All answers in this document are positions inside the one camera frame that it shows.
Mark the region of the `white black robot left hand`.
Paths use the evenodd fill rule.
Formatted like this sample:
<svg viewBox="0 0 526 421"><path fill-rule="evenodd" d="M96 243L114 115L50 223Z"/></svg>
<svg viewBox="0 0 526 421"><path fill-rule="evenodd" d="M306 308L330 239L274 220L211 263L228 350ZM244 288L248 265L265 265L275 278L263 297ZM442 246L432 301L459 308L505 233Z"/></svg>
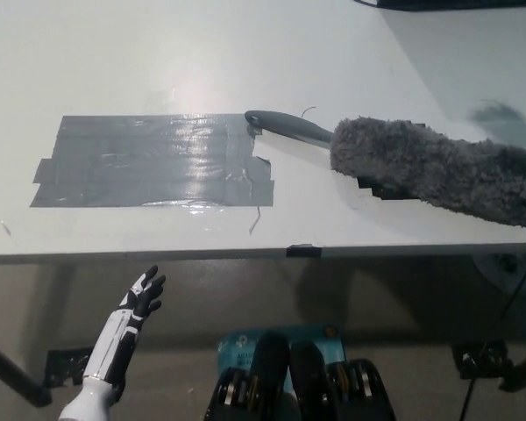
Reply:
<svg viewBox="0 0 526 421"><path fill-rule="evenodd" d="M165 280L154 265L132 284L108 317L84 370L85 378L101 380L118 394L123 392L139 334L144 322L161 306Z"/></svg>

